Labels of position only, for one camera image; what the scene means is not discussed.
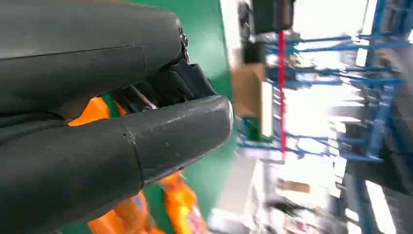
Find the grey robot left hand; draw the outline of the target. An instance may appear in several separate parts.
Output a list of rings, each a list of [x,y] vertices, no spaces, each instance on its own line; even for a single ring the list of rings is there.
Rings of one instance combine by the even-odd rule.
[[[122,0],[0,3],[0,231],[93,220],[231,135],[178,16]]]

